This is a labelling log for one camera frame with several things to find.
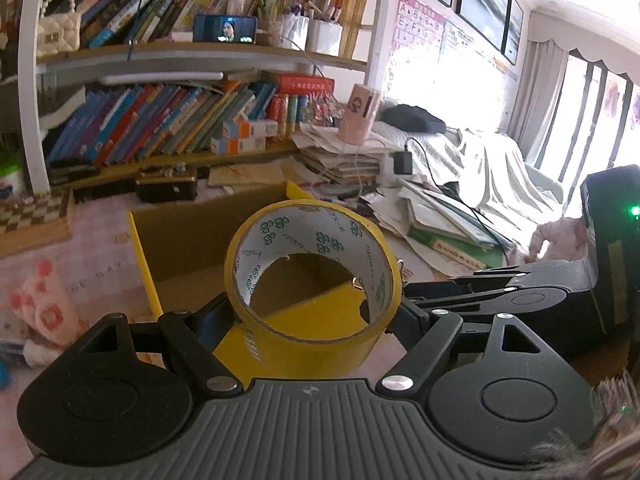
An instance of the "white quilted bag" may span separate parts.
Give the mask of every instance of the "white quilted bag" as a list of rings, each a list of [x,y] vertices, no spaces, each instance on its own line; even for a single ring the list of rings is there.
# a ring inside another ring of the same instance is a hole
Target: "white quilted bag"
[[[44,0],[38,21],[37,56],[52,56],[59,52],[73,52],[80,48],[80,20],[76,0],[69,0],[69,12],[45,16],[53,0]]]

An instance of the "black pillow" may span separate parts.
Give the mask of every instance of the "black pillow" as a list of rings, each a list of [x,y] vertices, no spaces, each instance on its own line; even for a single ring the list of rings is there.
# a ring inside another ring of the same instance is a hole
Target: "black pillow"
[[[419,106],[396,105],[380,114],[380,120],[410,134],[443,134],[447,125]]]

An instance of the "phone screen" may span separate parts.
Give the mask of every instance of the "phone screen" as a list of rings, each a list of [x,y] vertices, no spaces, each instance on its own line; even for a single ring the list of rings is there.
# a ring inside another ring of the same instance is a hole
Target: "phone screen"
[[[253,16],[197,14],[193,20],[193,41],[253,43],[257,20]]]

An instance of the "yellow tape roll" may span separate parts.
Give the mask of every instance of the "yellow tape roll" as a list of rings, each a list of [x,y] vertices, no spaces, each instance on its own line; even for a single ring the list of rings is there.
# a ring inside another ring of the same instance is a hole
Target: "yellow tape roll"
[[[262,273],[295,253],[322,254],[359,279],[370,311],[364,329],[340,339],[300,339],[273,329],[249,307]],[[322,379],[342,377],[362,364],[398,310],[402,283],[377,226],[328,202],[288,200],[261,209],[234,235],[225,288],[255,358],[283,378]]]

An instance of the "alphabet poster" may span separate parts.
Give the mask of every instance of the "alphabet poster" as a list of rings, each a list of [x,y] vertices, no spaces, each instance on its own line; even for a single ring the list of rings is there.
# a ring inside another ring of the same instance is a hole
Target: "alphabet poster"
[[[438,65],[446,19],[418,0],[398,0],[398,13],[386,78],[386,94],[414,103],[416,93],[431,87]]]

